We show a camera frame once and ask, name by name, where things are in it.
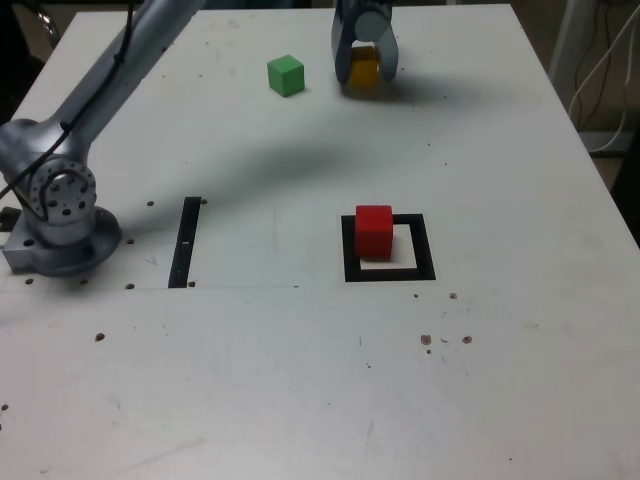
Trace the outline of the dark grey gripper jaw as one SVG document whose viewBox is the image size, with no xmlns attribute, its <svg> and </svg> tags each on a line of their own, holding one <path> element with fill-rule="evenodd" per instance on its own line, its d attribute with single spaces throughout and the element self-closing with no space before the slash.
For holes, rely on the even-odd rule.
<svg viewBox="0 0 640 480">
<path fill-rule="evenodd" d="M 345 85 L 351 74 L 351 48 L 356 40 L 356 1 L 337 1 L 331 29 L 331 48 L 337 81 Z"/>
</svg>

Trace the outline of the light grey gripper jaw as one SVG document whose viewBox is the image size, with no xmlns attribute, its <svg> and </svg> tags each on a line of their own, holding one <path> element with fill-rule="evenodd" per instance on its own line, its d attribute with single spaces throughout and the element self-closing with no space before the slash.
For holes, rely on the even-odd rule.
<svg viewBox="0 0 640 480">
<path fill-rule="evenodd" d="M 374 44 L 382 78 L 393 80 L 397 74 L 399 50 L 392 28 L 392 10 L 375 9 L 361 13 L 355 23 L 355 34 L 358 41 Z"/>
</svg>

